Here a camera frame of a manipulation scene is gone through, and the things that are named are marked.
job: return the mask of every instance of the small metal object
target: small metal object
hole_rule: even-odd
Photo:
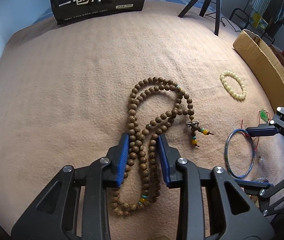
[[[110,161],[110,159],[108,158],[108,157],[102,157],[101,159],[100,159],[100,162],[102,163],[102,164],[106,164],[106,163],[108,163]]]
[[[70,172],[72,171],[72,166],[71,165],[66,165],[62,168],[63,172]]]
[[[178,163],[181,163],[181,164],[187,164],[187,159],[186,158],[178,158]]]
[[[260,195],[260,196],[263,196],[264,193],[265,193],[265,190],[264,190],[264,189],[261,189],[259,195]]]
[[[216,173],[223,173],[224,170],[223,170],[222,167],[217,166],[217,167],[214,168],[214,171],[215,171]]]

